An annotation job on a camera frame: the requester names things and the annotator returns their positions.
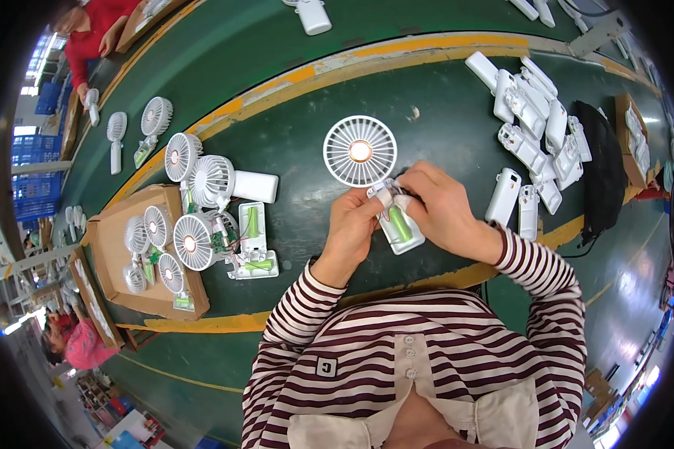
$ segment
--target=cardboard tray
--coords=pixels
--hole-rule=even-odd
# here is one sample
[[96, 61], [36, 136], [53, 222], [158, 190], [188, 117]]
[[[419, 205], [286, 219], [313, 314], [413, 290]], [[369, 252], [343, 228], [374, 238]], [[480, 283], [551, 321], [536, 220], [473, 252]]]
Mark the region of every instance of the cardboard tray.
[[[94, 301], [92, 300], [90, 293], [88, 293], [88, 286], [85, 284], [85, 281], [81, 278], [80, 274], [78, 274], [78, 269], [75, 268], [76, 260], [80, 260], [83, 268], [85, 269], [85, 277], [88, 278], [90, 287], [92, 288], [92, 291], [95, 292]], [[105, 346], [108, 348], [120, 348], [124, 346], [125, 341], [122, 339], [122, 336], [120, 336], [120, 333], [115, 326], [115, 322], [112, 320], [110, 313], [105, 308], [105, 304], [103, 303], [103, 299], [100, 296], [97, 283], [95, 283], [95, 279], [92, 277], [92, 272], [88, 266], [88, 261], [85, 259], [85, 252], [82, 250], [82, 247], [78, 247], [70, 255], [70, 272], [72, 273], [72, 278], [75, 280], [75, 283], [80, 289], [80, 296], [82, 298], [82, 302], [85, 303], [85, 309], [88, 311], [90, 319], [95, 324], [95, 328], [98, 330], [98, 333], [103, 339]], [[95, 308], [102, 312], [103, 316], [105, 317], [105, 321], [107, 322], [110, 331], [113, 334], [113, 337], [108, 336], [103, 327], [100, 325], [100, 321], [95, 318], [95, 314], [92, 312], [92, 308], [90, 307], [91, 303], [94, 303]]]
[[639, 112], [637, 108], [637, 103], [634, 102], [631, 95], [622, 94], [614, 97], [614, 106], [617, 110], [617, 140], [619, 140], [619, 146], [622, 149], [622, 161], [624, 162], [624, 171], [627, 173], [629, 182], [640, 189], [647, 188], [647, 180], [642, 178], [641, 170], [639, 169], [639, 164], [637, 159], [635, 159], [632, 152], [629, 150], [629, 128], [627, 128], [627, 119], [624, 117], [625, 112], [629, 109], [629, 103], [632, 103], [632, 109], [637, 113], [639, 117], [639, 122], [642, 124], [642, 134], [647, 138], [647, 143], [649, 142], [649, 136], [647, 135], [647, 126], [642, 119], [642, 113]]
[[[132, 256], [124, 244], [125, 223], [132, 216], [144, 214], [148, 206], [158, 204], [167, 207], [170, 222], [174, 226], [182, 214], [179, 186], [150, 185], [88, 220], [88, 240], [92, 245], [100, 286], [105, 298], [115, 304], [173, 320], [197, 320], [210, 309], [199, 272], [185, 268], [185, 283], [195, 303], [194, 312], [172, 307], [174, 295], [162, 284], [157, 273], [155, 285], [148, 285], [140, 294], [131, 293], [124, 282], [122, 270], [132, 262]], [[172, 250], [173, 246], [167, 245], [165, 249]]]

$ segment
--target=woman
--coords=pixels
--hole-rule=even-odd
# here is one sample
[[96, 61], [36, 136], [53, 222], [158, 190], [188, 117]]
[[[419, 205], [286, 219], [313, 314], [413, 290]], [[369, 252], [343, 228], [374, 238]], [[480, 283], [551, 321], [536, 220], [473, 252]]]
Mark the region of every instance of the woman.
[[72, 310], [75, 311], [79, 323], [74, 328], [63, 328], [59, 322], [48, 320], [45, 339], [53, 357], [48, 358], [51, 363], [66, 360], [76, 369], [93, 369], [105, 360], [120, 352], [119, 349], [110, 349], [105, 346], [95, 324], [90, 318], [82, 314], [77, 298], [70, 299]]
[[464, 290], [404, 291], [336, 310], [385, 209], [352, 189], [332, 203], [324, 252], [267, 321], [243, 395], [242, 447], [563, 447], [586, 362], [572, 268], [476, 220], [464, 186], [427, 162], [397, 182], [422, 199], [395, 197], [435, 245], [494, 266], [532, 295], [528, 336]]
[[69, 0], [58, 12], [51, 28], [58, 34], [70, 35], [65, 56], [70, 61], [72, 85], [85, 103], [88, 92], [88, 60], [105, 58], [115, 49], [127, 19], [140, 0], [91, 0], [81, 6]]

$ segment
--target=striped shirt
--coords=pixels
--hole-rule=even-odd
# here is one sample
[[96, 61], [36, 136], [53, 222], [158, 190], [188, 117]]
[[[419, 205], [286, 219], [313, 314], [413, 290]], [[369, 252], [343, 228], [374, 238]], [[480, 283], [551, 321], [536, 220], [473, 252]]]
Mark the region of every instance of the striped shirt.
[[319, 283], [307, 265], [267, 321], [243, 394], [242, 447], [288, 448], [293, 415], [367, 418], [394, 404], [395, 377], [404, 376], [395, 335], [412, 333], [424, 336], [438, 399], [473, 402], [534, 379], [535, 446], [563, 448], [584, 387], [582, 291], [555, 252], [502, 233], [496, 268], [533, 298], [526, 338], [463, 290], [400, 292], [336, 312], [344, 290]]

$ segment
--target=black bag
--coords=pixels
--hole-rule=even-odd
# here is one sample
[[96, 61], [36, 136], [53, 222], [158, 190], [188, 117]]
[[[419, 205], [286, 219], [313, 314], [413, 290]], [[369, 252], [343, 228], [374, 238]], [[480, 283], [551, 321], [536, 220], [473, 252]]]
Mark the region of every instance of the black bag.
[[584, 127], [592, 161], [584, 162], [583, 247], [617, 223], [622, 210], [627, 174], [617, 135], [602, 114], [592, 106], [576, 102], [576, 116]]

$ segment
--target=fan guard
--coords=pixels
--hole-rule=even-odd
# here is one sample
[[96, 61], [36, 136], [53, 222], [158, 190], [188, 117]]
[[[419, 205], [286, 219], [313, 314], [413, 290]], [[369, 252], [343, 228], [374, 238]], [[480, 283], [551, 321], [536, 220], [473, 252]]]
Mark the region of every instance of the fan guard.
[[144, 254], [150, 246], [145, 230], [145, 220], [135, 215], [127, 220], [125, 227], [125, 246], [130, 252]]
[[212, 266], [218, 260], [210, 240], [213, 233], [212, 223], [201, 213], [181, 216], [174, 224], [172, 238], [180, 261], [196, 272]]
[[182, 272], [182, 263], [171, 252], [162, 253], [157, 261], [160, 279], [167, 289], [175, 294], [185, 291], [185, 274]]
[[114, 113], [108, 120], [108, 140], [112, 142], [122, 140], [125, 137], [126, 129], [127, 114], [124, 112]]
[[189, 190], [197, 205], [218, 207], [218, 198], [232, 195], [235, 189], [235, 170], [230, 159], [222, 156], [202, 156], [189, 174]]
[[172, 136], [164, 153], [164, 169], [167, 177], [173, 183], [187, 180], [198, 156], [202, 153], [202, 142], [196, 135], [178, 132]]
[[350, 116], [327, 133], [323, 156], [330, 173], [351, 187], [369, 187], [383, 181], [395, 168], [395, 136], [370, 116]]
[[127, 290], [130, 290], [130, 292], [135, 294], [145, 291], [147, 283], [145, 280], [145, 272], [142, 271], [141, 268], [130, 264], [122, 269], [122, 274], [125, 278]]
[[157, 248], [164, 248], [172, 242], [172, 226], [170, 214], [164, 205], [151, 205], [145, 210], [145, 231], [147, 239]]
[[140, 129], [146, 136], [159, 136], [167, 130], [172, 118], [172, 103], [167, 98], [155, 97], [147, 103], [140, 120]]

